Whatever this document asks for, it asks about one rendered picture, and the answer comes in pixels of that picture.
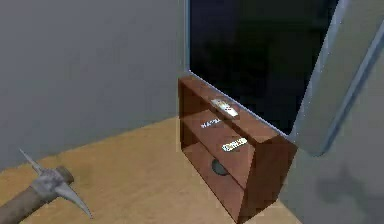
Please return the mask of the white remote control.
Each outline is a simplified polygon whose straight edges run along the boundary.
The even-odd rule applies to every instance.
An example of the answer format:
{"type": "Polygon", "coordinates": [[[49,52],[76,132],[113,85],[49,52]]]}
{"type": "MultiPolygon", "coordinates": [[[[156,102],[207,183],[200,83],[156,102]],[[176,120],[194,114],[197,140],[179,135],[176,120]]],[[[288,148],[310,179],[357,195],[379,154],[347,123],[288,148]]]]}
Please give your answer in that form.
{"type": "Polygon", "coordinates": [[[235,118],[238,116],[238,112],[222,99],[212,99],[211,104],[228,117],[235,118]]]}

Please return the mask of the dark grey round bowl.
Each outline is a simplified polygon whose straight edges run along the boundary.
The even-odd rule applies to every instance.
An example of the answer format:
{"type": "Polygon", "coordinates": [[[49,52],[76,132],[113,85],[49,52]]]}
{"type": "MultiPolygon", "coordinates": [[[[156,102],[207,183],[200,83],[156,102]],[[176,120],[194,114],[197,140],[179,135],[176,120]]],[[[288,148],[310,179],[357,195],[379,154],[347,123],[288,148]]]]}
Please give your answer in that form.
{"type": "Polygon", "coordinates": [[[212,171],[217,175],[220,175],[220,176],[228,175],[228,171],[217,159],[212,160],[211,168],[212,168],[212,171]]]}

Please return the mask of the dark window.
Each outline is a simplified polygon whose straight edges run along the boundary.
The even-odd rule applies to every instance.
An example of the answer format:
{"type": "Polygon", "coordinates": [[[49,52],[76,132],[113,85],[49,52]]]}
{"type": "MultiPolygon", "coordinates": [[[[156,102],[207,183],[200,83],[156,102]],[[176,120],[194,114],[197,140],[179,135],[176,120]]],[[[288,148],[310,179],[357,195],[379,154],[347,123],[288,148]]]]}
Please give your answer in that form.
{"type": "Polygon", "coordinates": [[[189,0],[189,70],[288,135],[339,0],[189,0]]]}

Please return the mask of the brown wooden shelf unit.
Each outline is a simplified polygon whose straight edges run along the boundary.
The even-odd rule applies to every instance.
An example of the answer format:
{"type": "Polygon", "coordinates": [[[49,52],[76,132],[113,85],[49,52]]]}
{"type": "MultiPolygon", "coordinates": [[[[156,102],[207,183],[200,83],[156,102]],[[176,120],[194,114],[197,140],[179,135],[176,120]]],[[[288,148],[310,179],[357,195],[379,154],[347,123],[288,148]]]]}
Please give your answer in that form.
{"type": "Polygon", "coordinates": [[[181,150],[236,224],[246,221],[273,204],[297,152],[297,146],[273,130],[234,100],[204,80],[190,75],[178,80],[181,150]],[[222,99],[238,116],[231,118],[211,104],[222,99]],[[201,124],[219,118],[207,128],[201,124]],[[247,143],[225,152],[221,146],[239,138],[247,143]],[[217,159],[228,171],[212,171],[217,159]]]}

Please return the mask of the grey room door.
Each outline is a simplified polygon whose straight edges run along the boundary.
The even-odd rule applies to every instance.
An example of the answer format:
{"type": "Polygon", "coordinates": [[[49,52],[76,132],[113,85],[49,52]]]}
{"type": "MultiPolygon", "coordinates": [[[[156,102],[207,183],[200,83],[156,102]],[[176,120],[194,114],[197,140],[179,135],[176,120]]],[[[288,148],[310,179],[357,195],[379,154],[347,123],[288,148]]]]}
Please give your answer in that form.
{"type": "Polygon", "coordinates": [[[326,153],[384,49],[384,0],[339,0],[289,139],[326,153]]]}

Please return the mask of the wooden handled grey pickaxe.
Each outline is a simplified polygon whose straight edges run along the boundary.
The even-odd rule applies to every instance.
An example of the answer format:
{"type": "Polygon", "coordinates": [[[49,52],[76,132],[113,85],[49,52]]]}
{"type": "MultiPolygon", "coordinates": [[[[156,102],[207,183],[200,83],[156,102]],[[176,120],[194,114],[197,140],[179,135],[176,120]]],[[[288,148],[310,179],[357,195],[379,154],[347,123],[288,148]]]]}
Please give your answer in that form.
{"type": "Polygon", "coordinates": [[[78,206],[90,219],[93,215],[81,199],[70,187],[74,176],[65,166],[44,168],[25,151],[19,149],[25,159],[37,173],[37,178],[23,191],[0,206],[0,224],[19,224],[42,206],[56,198],[63,198],[78,206]]]}

